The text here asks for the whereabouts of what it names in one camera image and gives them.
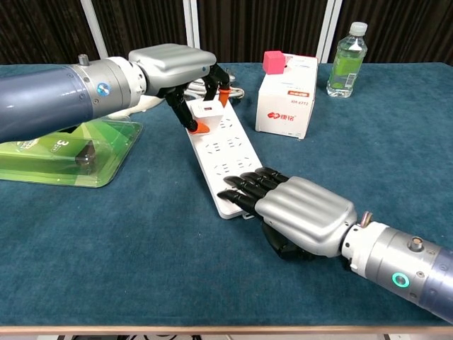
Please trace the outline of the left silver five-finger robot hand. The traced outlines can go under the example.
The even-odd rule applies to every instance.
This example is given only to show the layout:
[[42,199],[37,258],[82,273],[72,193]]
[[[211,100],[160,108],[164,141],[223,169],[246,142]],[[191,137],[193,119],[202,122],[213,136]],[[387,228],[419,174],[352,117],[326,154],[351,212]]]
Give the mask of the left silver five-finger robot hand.
[[188,45],[166,43],[133,50],[128,60],[143,71],[146,95],[163,98],[172,107],[180,123],[192,134],[209,133],[210,128],[194,119],[184,99],[189,84],[197,79],[205,83],[204,99],[215,96],[225,106],[230,94],[230,77],[217,64],[216,56]]

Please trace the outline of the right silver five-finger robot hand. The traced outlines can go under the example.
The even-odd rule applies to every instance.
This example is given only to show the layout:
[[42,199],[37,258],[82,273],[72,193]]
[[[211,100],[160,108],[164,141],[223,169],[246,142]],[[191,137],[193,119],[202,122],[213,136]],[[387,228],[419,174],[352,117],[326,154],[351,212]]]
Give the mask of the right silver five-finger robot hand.
[[340,256],[357,222],[351,201],[302,177],[261,167],[224,181],[232,188],[217,196],[260,218],[269,244],[282,258]]

